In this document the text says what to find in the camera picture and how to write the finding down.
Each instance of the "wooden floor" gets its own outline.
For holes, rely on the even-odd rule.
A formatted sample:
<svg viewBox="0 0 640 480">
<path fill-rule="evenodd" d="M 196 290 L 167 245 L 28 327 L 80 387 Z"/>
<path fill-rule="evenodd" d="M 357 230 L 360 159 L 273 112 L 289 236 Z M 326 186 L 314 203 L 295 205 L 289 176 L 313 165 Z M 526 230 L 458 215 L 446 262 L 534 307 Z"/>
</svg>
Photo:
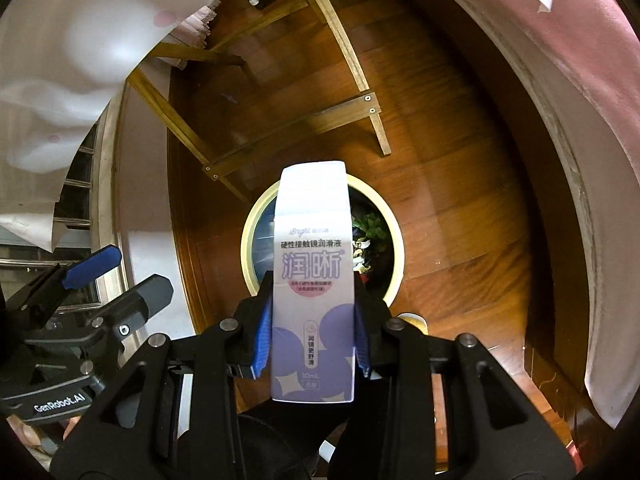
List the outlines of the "wooden floor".
<svg viewBox="0 0 640 480">
<path fill-rule="evenodd" d="M 475 333 L 534 399 L 524 372 L 530 301 L 530 222 L 510 136 L 463 61 L 406 0 L 332 0 L 353 42 L 393 149 L 383 157 L 370 121 L 341 127 L 236 173 L 257 199 L 288 165 L 339 159 L 398 218 L 406 267 L 394 314 L 424 316 L 430 333 Z M 260 13 L 222 0 L 212 41 Z M 172 76 L 172 102 L 219 154 L 357 92 L 327 27 L 308 7 L 233 43 L 238 67 L 190 62 Z M 190 301 L 204 322 L 247 297 L 240 237 L 247 209 L 170 136 L 174 228 Z M 268 385 L 245 383 L 251 405 Z"/>
</svg>

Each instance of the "contact lens solution box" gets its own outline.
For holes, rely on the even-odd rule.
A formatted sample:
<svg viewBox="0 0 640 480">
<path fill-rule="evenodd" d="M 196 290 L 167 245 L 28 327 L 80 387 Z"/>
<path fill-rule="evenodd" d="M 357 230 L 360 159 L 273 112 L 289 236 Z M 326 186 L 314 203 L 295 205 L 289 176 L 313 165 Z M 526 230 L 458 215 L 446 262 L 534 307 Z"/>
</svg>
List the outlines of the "contact lens solution box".
<svg viewBox="0 0 640 480">
<path fill-rule="evenodd" d="M 274 216 L 274 400 L 353 400 L 351 232 L 343 162 L 284 169 Z"/>
</svg>

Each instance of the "green plant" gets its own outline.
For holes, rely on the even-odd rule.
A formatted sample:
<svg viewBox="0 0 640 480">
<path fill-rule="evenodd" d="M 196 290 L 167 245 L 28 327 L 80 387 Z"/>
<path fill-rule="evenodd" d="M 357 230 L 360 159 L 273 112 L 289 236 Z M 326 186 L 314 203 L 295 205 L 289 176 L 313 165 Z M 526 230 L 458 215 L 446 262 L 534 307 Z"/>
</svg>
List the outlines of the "green plant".
<svg viewBox="0 0 640 480">
<path fill-rule="evenodd" d="M 351 224 L 372 240 L 385 240 L 386 231 L 382 228 L 382 220 L 375 213 L 366 214 L 360 218 L 351 217 Z"/>
</svg>

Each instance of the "white wall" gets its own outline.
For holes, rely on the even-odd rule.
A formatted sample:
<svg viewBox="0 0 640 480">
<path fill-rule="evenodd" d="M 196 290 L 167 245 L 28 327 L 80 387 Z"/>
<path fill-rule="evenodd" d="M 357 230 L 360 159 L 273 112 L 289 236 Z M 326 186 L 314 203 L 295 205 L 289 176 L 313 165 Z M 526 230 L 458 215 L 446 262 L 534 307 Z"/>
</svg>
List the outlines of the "white wall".
<svg viewBox="0 0 640 480">
<path fill-rule="evenodd" d="M 169 94 L 169 65 L 144 62 L 145 75 L 165 96 Z M 133 89 L 124 99 L 120 123 L 120 149 L 116 188 L 122 255 L 129 285 L 152 274 L 168 278 L 174 286 L 172 302 L 139 331 L 140 340 L 155 332 L 171 339 L 194 335 L 182 287 L 169 209 L 166 165 L 167 129 Z M 183 400 L 190 398 L 185 381 Z M 182 403 L 180 429 L 187 427 L 188 405 Z"/>
</svg>

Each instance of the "brand logo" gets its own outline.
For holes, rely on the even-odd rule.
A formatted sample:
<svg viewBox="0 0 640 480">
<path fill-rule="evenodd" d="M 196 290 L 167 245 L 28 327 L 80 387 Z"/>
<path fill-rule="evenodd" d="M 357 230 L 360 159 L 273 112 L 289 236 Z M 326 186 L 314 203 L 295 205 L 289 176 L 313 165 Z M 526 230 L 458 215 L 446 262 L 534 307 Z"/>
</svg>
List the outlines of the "brand logo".
<svg viewBox="0 0 640 480">
<path fill-rule="evenodd" d="M 289 231 L 289 235 L 298 235 L 298 236 L 302 236 L 302 235 L 308 235 L 311 232 L 311 229 L 308 227 L 305 227 L 303 229 L 296 229 L 293 228 L 291 231 Z"/>
<path fill-rule="evenodd" d="M 64 408 L 65 406 L 71 406 L 83 401 L 86 401 L 86 397 L 81 393 L 77 393 L 74 395 L 73 399 L 71 397 L 67 397 L 66 399 L 54 400 L 53 402 L 47 402 L 46 404 L 41 404 L 39 406 L 34 404 L 33 409 L 38 413 L 50 412 L 51 410 L 57 410 L 58 408 Z"/>
</svg>

